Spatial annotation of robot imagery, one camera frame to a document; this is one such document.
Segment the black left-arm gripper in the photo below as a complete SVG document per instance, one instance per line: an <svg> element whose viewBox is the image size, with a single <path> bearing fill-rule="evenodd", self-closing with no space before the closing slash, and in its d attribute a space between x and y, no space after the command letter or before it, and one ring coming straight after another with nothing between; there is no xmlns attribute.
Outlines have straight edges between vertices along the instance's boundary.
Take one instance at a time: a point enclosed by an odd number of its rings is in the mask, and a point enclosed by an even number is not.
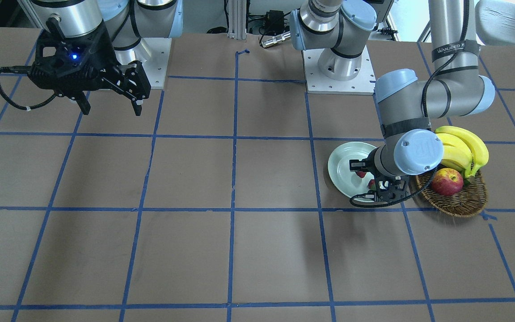
<svg viewBox="0 0 515 322"><path fill-rule="evenodd" d="M370 152L365 159L349 160L349 170L353 173L355 173L356 171L364 171L367 174L371 173L375 179L385 178L385 175L381 173L376 166L376 149Z"/></svg>

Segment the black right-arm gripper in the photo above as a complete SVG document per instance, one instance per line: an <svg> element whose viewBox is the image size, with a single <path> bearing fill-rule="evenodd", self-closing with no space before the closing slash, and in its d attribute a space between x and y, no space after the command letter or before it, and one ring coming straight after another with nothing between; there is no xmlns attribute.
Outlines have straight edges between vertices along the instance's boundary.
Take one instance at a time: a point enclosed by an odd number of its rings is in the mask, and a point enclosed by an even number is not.
<svg viewBox="0 0 515 322"><path fill-rule="evenodd" d="M135 116L141 116L143 100L149 98L151 93L151 83L141 61L131 61L126 65L91 62L90 66L90 90L109 89L122 94L132 101ZM90 113L91 106L84 92L75 93L75 102L83 115Z"/></svg>

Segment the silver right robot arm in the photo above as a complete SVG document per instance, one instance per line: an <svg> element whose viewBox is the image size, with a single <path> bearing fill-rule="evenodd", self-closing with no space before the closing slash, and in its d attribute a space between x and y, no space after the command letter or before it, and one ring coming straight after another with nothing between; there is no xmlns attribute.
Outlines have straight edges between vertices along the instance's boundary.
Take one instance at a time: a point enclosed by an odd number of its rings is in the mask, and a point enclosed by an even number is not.
<svg viewBox="0 0 515 322"><path fill-rule="evenodd" d="M146 38L177 38L183 30L181 0L33 0L44 24L29 79L55 97L90 112L87 91L108 89L125 96L136 116L152 81L146 58L131 51Z"/></svg>

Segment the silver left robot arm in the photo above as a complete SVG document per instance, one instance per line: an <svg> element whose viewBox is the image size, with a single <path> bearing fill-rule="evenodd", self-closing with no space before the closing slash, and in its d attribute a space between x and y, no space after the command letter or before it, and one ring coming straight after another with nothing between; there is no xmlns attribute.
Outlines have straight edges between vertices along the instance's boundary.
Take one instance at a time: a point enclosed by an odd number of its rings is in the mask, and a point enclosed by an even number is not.
<svg viewBox="0 0 515 322"><path fill-rule="evenodd" d="M478 114L492 104L495 88L478 71L472 0L430 0L429 16L435 71L419 80L398 69L380 76L374 93L385 144L355 170L387 178L425 173L439 165L443 147L430 119ZM377 25L375 9L363 0L307 0L289 16L297 50L323 49L325 75L345 81L357 76L362 51Z"/></svg>

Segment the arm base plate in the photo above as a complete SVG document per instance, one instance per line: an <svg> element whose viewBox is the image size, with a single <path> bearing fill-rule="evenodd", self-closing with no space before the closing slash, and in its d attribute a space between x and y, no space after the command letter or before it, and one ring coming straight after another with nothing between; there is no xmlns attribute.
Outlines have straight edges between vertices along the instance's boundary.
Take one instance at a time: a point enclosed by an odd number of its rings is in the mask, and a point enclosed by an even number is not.
<svg viewBox="0 0 515 322"><path fill-rule="evenodd" d="M340 57L331 49L304 50L302 56L308 93L374 93L376 77L367 47L353 59Z"/></svg>
<svg viewBox="0 0 515 322"><path fill-rule="evenodd" d="M164 89L172 39L142 38L135 48L152 89Z"/></svg>

